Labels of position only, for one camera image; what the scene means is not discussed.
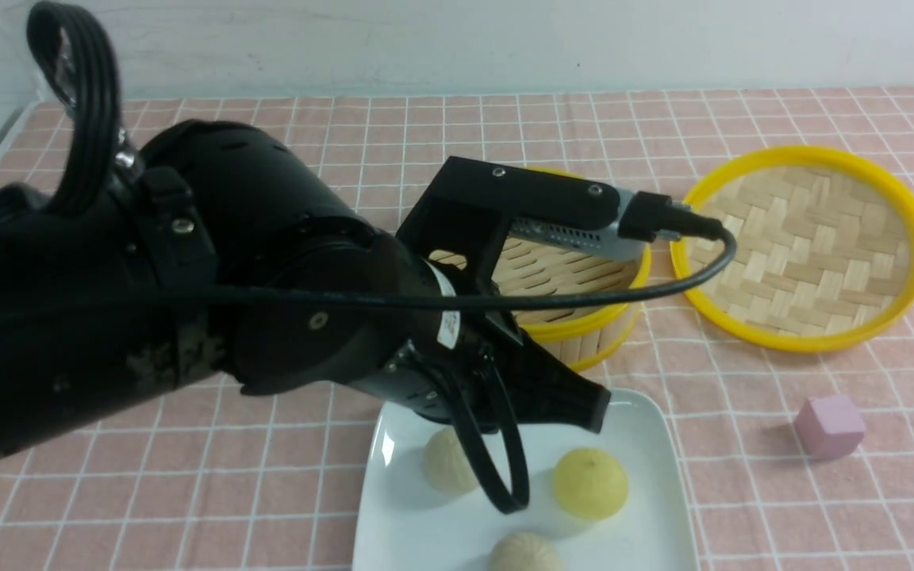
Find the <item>black strap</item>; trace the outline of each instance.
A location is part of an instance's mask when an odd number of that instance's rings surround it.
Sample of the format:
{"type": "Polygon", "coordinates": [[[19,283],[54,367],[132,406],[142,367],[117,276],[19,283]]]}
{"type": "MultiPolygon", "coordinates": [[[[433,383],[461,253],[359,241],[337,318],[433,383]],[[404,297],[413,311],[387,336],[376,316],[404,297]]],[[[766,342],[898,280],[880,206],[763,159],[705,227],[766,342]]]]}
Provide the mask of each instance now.
{"type": "Polygon", "coordinates": [[[452,382],[453,379],[450,379],[443,371],[436,371],[442,375],[442,379],[436,375],[432,375],[432,377],[436,378],[436,383],[439,384],[436,392],[449,409],[457,439],[464,449],[464,454],[467,455],[474,475],[478,478],[478,483],[482,484],[482,491],[486,492],[487,498],[496,506],[497,510],[504,514],[511,514],[526,509],[531,498],[527,459],[524,458],[524,444],[521,442],[517,419],[514,416],[514,409],[510,404],[510,397],[505,389],[503,378],[498,373],[492,355],[487,354],[485,360],[487,377],[483,379],[485,382],[482,385],[486,388],[486,396],[489,398],[489,404],[492,406],[497,425],[503,435],[503,445],[510,466],[510,490],[507,489],[503,477],[500,476],[496,464],[493,463],[489,449],[486,448],[486,441],[482,438],[482,428],[478,426],[478,420],[474,418],[467,399],[461,394],[457,383],[452,382]]]}

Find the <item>metal bolt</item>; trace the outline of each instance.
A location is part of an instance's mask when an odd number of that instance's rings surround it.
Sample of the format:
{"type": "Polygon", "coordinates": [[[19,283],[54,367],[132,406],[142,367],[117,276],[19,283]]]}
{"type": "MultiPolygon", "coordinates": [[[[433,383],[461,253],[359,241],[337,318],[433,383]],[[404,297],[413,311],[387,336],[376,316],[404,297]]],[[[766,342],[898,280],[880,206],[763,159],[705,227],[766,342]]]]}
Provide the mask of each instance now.
{"type": "Polygon", "coordinates": [[[330,315],[327,315],[326,311],[314,313],[312,317],[309,318],[309,329],[314,331],[322,329],[323,326],[327,324],[327,321],[330,321],[330,315]]]}
{"type": "Polygon", "coordinates": [[[189,218],[175,218],[171,221],[171,231],[175,234],[184,236],[192,234],[193,230],[196,230],[196,224],[189,218]]]}
{"type": "Polygon", "coordinates": [[[115,162],[123,169],[131,169],[136,163],[136,155],[129,151],[119,151],[115,155],[115,162]]]}

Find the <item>yellow rim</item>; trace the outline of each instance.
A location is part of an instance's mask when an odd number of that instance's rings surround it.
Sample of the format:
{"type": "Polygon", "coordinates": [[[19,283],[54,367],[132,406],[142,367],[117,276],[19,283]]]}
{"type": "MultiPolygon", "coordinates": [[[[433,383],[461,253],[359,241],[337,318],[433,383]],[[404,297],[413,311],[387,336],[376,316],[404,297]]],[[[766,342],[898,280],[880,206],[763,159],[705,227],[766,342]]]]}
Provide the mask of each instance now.
{"type": "MultiPolygon", "coordinates": [[[[548,174],[559,174],[563,177],[583,178],[577,174],[563,173],[555,169],[545,169],[545,167],[529,167],[533,171],[548,174]]],[[[641,254],[641,263],[637,268],[637,275],[630,282],[630,288],[644,285],[647,282],[648,274],[651,271],[651,253],[649,248],[644,248],[641,254]]],[[[584,315],[577,319],[561,321],[558,323],[529,323],[521,325],[524,331],[531,336],[537,343],[550,343],[551,341],[562,341],[570,337],[580,336],[584,333],[592,332],[595,329],[604,328],[616,320],[630,304],[617,304],[606,306],[596,310],[594,313],[584,315]]],[[[621,343],[614,343],[614,347],[620,346],[621,343]]]]}
{"type": "Polygon", "coordinates": [[[616,351],[623,346],[623,343],[627,342],[627,337],[630,336],[630,333],[634,330],[634,326],[637,325],[637,318],[639,315],[641,315],[641,311],[637,308],[637,310],[634,311],[634,315],[630,318],[630,323],[627,324],[627,328],[623,330],[623,334],[620,334],[619,339],[614,340],[613,343],[610,343],[608,347],[603,348],[603,350],[598,351],[598,353],[592,354],[591,357],[582,358],[580,361],[573,362],[573,364],[569,365],[570,369],[577,373],[587,371],[592,368],[592,366],[605,361],[610,355],[616,353],[616,351]]]}
{"type": "MultiPolygon", "coordinates": [[[[904,315],[904,312],[908,311],[914,302],[914,196],[908,187],[903,185],[898,178],[893,177],[893,174],[886,172],[869,160],[833,148],[815,148],[815,146],[768,148],[765,151],[740,156],[740,158],[718,167],[704,180],[699,181],[683,201],[692,205],[693,210],[700,211],[701,206],[721,187],[744,174],[770,169],[770,167],[791,166],[826,167],[826,169],[848,174],[848,176],[859,178],[860,181],[872,185],[879,195],[891,202],[891,206],[896,213],[900,214],[904,226],[907,228],[912,257],[909,263],[909,278],[904,283],[902,293],[873,321],[864,323],[856,329],[821,337],[784,336],[761,328],[754,328],[754,326],[733,319],[732,316],[718,308],[699,288],[690,289],[685,295],[689,298],[690,303],[693,303],[693,307],[697,308],[697,311],[719,328],[740,339],[761,344],[764,347],[794,351],[794,353],[816,353],[817,351],[837,351],[856,343],[862,343],[889,328],[904,315]]],[[[676,278],[692,274],[689,260],[686,258],[686,242],[672,243],[670,252],[676,278]]]]}

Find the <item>white wall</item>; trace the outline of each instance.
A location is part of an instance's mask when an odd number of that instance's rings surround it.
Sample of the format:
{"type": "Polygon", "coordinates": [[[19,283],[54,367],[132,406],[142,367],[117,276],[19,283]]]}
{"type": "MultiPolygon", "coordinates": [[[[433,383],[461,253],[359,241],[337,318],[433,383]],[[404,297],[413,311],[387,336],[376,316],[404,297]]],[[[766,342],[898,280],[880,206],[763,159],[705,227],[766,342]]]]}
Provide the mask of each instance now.
{"type": "MultiPolygon", "coordinates": [[[[914,0],[80,3],[130,97],[914,83],[914,0]]],[[[0,33],[0,97],[30,84],[0,33]]]]}

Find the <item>screw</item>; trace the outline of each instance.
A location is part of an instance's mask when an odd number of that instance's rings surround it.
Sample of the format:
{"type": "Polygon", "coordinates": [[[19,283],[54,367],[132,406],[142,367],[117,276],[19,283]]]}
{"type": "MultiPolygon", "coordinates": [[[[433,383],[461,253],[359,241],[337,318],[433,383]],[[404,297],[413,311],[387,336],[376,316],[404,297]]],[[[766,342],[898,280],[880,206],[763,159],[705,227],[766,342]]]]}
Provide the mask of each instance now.
{"type": "Polygon", "coordinates": [[[314,313],[312,317],[309,318],[309,329],[314,331],[322,329],[323,326],[327,324],[327,321],[330,321],[330,315],[327,315],[326,311],[314,313]]]}
{"type": "Polygon", "coordinates": [[[189,218],[175,218],[171,221],[171,231],[175,234],[184,236],[192,234],[193,230],[196,230],[196,224],[189,218]]]}

